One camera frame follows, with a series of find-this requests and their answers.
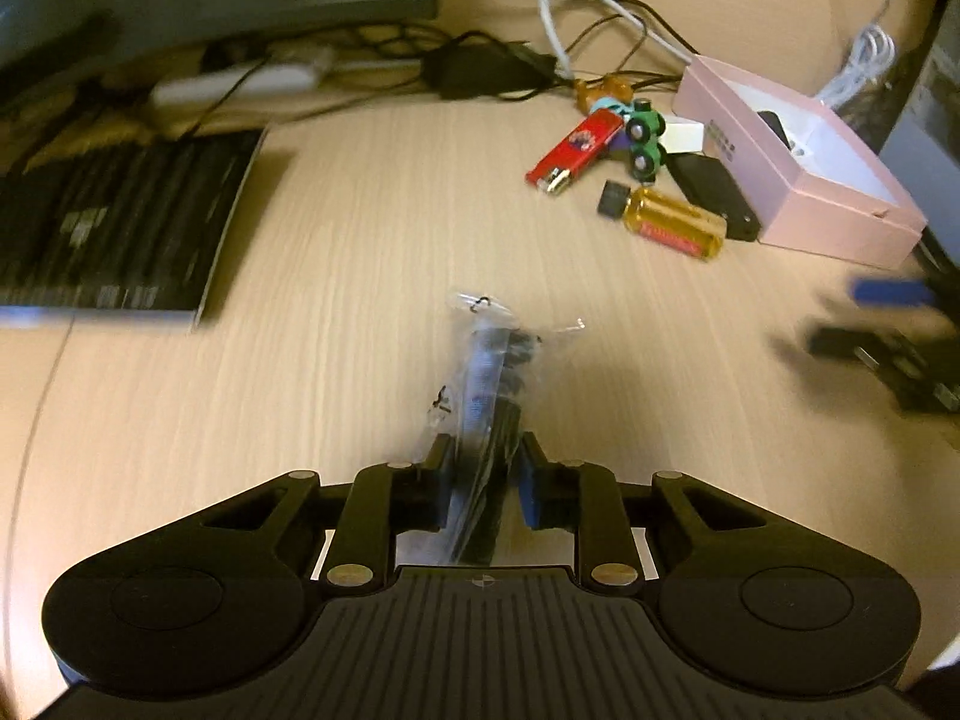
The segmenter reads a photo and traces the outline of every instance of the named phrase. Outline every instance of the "black bottle cap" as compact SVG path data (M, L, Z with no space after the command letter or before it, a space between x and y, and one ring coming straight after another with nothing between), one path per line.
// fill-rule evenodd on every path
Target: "black bottle cap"
M610 218L622 218L630 201L630 187L608 181L603 185L600 202L597 204L597 213Z

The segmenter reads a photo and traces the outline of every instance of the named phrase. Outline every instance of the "ribbed black surface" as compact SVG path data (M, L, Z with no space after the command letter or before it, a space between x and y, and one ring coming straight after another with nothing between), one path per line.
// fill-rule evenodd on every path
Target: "ribbed black surface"
M261 130L124 143L0 190L0 307L195 311Z
M405 568L330 603L293 656L246 685L172 703L75 688L44 720L919 720L893 691L827 702L741 693L687 665L644 608L565 570Z

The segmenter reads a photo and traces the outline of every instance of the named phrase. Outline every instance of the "transparent plastic packaging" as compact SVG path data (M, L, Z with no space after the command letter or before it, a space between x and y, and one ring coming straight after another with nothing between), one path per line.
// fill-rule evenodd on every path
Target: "transparent plastic packaging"
M535 330L489 295L455 290L458 365L428 414L424 451L440 433L457 440L445 528L407 539L407 559L431 565L489 565L496 546L510 461L520 441L524 404L567 338L584 329Z

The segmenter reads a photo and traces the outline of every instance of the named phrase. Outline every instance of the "red lighter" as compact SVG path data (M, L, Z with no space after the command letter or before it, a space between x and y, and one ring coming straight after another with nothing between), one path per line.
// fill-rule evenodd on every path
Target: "red lighter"
M623 117L607 108L587 116L577 128L536 163L527 180L547 194L558 194L623 129Z

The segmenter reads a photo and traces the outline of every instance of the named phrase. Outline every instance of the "bottle label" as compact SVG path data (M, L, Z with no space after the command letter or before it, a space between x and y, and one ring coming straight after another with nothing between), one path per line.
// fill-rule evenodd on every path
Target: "bottle label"
M680 250L684 254L691 254L694 257L702 257L704 254L702 247L699 247L699 245L693 241L689 241L682 235L677 235L677 233L671 232L670 230L664 230L664 228L649 221L645 221L640 225L640 234L652 241L657 241L676 250Z

